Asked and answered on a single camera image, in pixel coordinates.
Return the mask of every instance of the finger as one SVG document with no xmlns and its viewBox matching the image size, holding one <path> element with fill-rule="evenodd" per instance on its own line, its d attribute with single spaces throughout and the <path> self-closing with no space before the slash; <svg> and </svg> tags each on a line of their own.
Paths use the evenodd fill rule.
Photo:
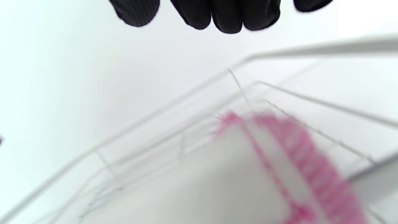
<svg viewBox="0 0 398 224">
<path fill-rule="evenodd" d="M 280 0 L 242 0 L 243 24 L 249 30 L 265 29 L 281 15 Z"/>
<path fill-rule="evenodd" d="M 209 0 L 171 0 L 186 24 L 195 29 L 205 29 L 211 21 Z"/>
<path fill-rule="evenodd" d="M 131 26 L 148 24 L 159 9 L 159 0 L 110 0 L 117 16 Z"/>
<path fill-rule="evenodd" d="M 239 33 L 243 22 L 241 8 L 239 0 L 212 0 L 211 13 L 216 27 L 223 33 Z"/>
<path fill-rule="evenodd" d="M 296 9 L 298 11 L 312 12 L 326 6 L 332 0 L 294 0 L 294 1 Z"/>
</svg>

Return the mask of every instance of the black glove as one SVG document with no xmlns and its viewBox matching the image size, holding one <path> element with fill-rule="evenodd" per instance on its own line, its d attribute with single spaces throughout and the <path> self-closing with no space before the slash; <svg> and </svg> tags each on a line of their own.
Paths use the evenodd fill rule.
<svg viewBox="0 0 398 224">
<path fill-rule="evenodd" d="M 311 12 L 332 0 L 294 0 L 296 9 Z M 148 24 L 159 9 L 160 0 L 110 0 L 116 14 L 132 26 Z M 223 33 L 238 33 L 242 24 L 249 30 L 261 30 L 280 16 L 281 0 L 171 0 L 185 23 L 205 29 L 211 21 Z"/>
</svg>

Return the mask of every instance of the glove fingertip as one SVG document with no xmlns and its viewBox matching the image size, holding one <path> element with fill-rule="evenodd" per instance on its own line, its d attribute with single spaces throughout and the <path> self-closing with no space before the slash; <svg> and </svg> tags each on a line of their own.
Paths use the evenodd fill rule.
<svg viewBox="0 0 398 224">
<path fill-rule="evenodd" d="M 245 0 L 244 3 L 243 24 L 251 31 L 272 26 L 281 15 L 279 0 Z"/>
<path fill-rule="evenodd" d="M 141 27 L 155 17 L 160 0 L 110 0 L 117 16 L 126 24 Z"/>
<path fill-rule="evenodd" d="M 331 2 L 332 0 L 294 0 L 295 7 L 300 12 L 313 12 Z"/>
<path fill-rule="evenodd" d="M 211 21 L 210 3 L 207 0 L 171 0 L 186 24 L 195 29 L 205 29 Z"/>
</svg>

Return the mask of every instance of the white wall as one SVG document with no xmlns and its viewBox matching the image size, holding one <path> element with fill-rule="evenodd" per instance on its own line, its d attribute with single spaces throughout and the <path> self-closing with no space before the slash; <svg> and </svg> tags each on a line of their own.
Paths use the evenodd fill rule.
<svg viewBox="0 0 398 224">
<path fill-rule="evenodd" d="M 243 55 L 361 36 L 396 19 L 393 0 L 335 0 L 305 15 L 290 1 L 281 8 L 268 30 L 226 35 L 213 25 L 191 29 L 167 0 L 144 28 L 125 25 L 106 0 L 1 1 L 0 214 L 72 158 Z"/>
</svg>

